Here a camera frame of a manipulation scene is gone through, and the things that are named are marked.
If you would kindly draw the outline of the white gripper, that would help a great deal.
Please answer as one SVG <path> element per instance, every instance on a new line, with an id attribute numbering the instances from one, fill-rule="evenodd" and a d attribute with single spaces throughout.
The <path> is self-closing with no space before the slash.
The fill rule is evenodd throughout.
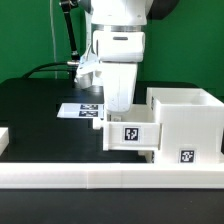
<path id="1" fill-rule="evenodd" d="M 109 114 L 124 114 L 130 110 L 144 49 L 143 32 L 97 30 L 93 33 L 93 51 L 99 59 L 104 104 Z"/>

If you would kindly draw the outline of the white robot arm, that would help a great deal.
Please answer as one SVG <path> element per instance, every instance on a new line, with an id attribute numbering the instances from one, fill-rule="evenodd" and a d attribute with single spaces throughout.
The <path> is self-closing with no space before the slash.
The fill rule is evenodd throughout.
<path id="1" fill-rule="evenodd" d="M 102 79 L 109 114 L 124 114 L 133 102 L 138 64 L 143 61 L 149 20 L 166 18 L 180 0 L 80 0 L 86 11 L 87 49 L 78 77 L 86 87 L 90 76 Z"/>

